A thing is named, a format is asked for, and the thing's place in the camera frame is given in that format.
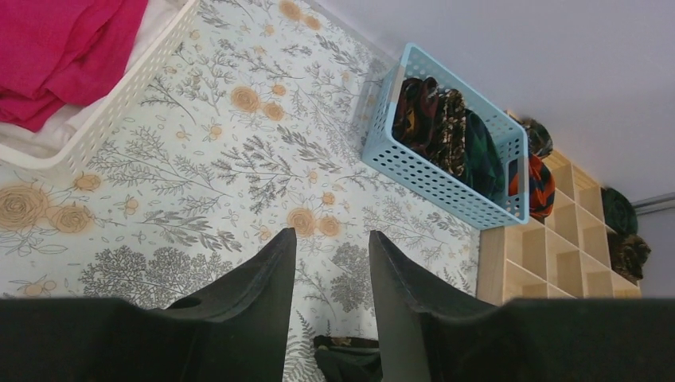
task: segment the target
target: magenta cloth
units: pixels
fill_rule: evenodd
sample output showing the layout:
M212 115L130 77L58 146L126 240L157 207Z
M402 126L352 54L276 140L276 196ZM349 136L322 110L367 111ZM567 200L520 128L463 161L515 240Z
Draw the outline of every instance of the magenta cloth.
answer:
M0 0L0 122L39 131L124 75L147 0Z

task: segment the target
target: cube storage shelf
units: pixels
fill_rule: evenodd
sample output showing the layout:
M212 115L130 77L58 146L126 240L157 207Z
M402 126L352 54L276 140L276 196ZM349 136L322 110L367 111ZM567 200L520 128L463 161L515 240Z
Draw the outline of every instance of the cube storage shelf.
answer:
M556 201L544 224L481 232L478 298L640 298L640 286L611 270L600 184L554 151L544 160Z

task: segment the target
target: rolled fabric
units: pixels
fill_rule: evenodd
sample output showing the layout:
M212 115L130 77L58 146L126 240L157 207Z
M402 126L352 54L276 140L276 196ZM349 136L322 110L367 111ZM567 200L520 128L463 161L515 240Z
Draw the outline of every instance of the rolled fabric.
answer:
M464 97L457 89L439 96L434 140L427 148L430 161L450 175L461 177L466 162L466 113Z
M603 188L602 195L605 223L622 235L638 233L638 215L628 199L615 189Z
M392 127L395 140L429 159L427 148L435 132L434 119L439 104L438 82L409 78L401 85Z
M526 118L518 119L510 112L505 111L514 121L520 123L528 135L529 152L535 154L539 159L544 159L553 152L553 139L546 130L546 127L537 122L536 119Z
M536 155L529 154L529 215L544 219L551 215L556 199L556 181ZM509 196L518 194L518 162L509 163Z
M491 201L503 198L506 178L501 159L487 127L469 109L466 113L466 169L459 180Z
M608 232L607 242L612 270L632 283L642 280L642 267L652 252L644 239L638 235Z

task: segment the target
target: white wall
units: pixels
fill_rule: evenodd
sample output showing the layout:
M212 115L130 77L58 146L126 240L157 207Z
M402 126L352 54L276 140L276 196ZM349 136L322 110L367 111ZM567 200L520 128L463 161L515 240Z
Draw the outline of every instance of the white wall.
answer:
M637 201L675 191L675 2L317 0L393 57L414 41Z
M675 209L639 216L638 226L652 248L643 269L642 295L675 298Z

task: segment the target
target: floral rug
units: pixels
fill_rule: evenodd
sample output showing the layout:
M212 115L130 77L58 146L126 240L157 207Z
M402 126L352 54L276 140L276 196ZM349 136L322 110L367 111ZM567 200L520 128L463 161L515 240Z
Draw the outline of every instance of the floral rug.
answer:
M289 381L323 380L311 337L377 337L370 230L474 294L478 231L359 161L392 66L305 3L203 0L70 188L0 167L0 293L164 307L295 227Z

